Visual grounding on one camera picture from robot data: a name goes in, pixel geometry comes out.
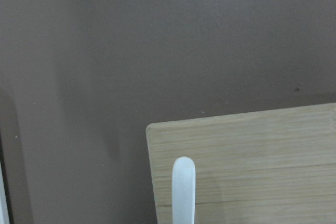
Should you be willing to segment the white ceramic spoon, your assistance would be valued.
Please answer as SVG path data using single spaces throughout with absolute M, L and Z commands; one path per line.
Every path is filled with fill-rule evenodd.
M 193 160 L 176 159 L 172 169 L 172 223 L 195 223 L 196 169 Z

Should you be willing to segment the wooden cutting board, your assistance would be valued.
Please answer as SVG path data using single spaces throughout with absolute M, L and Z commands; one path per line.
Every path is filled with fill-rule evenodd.
M 335 104 L 152 123 L 158 223 L 174 161 L 196 167 L 196 223 L 335 223 Z

